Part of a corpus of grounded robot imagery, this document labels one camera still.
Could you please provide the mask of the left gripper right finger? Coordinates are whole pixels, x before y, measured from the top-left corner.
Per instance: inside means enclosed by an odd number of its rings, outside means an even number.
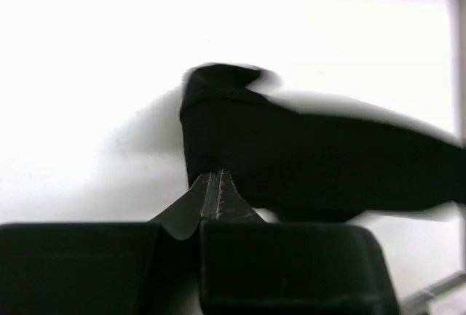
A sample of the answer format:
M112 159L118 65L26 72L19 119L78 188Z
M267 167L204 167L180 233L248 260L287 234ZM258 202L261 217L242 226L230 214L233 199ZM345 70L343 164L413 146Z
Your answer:
M230 223L265 223L265 220L241 197L229 171L218 173L218 198L214 220Z

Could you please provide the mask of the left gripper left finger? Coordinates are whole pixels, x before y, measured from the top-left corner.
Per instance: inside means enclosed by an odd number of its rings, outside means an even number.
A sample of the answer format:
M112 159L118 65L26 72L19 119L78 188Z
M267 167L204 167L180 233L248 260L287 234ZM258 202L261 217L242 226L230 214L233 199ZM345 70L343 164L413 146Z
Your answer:
M215 181L216 173L201 174L185 194L149 222L159 224L175 240L189 239L197 229L208 198L208 189L212 188Z

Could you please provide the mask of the black skirt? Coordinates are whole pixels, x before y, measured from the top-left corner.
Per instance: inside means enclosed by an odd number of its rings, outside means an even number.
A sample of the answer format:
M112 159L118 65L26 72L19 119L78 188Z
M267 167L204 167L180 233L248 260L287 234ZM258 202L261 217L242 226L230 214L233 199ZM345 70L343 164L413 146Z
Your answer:
M289 220L465 203L465 150L385 121L304 113L251 91L266 70L190 70L180 121L188 181L228 170L255 208Z

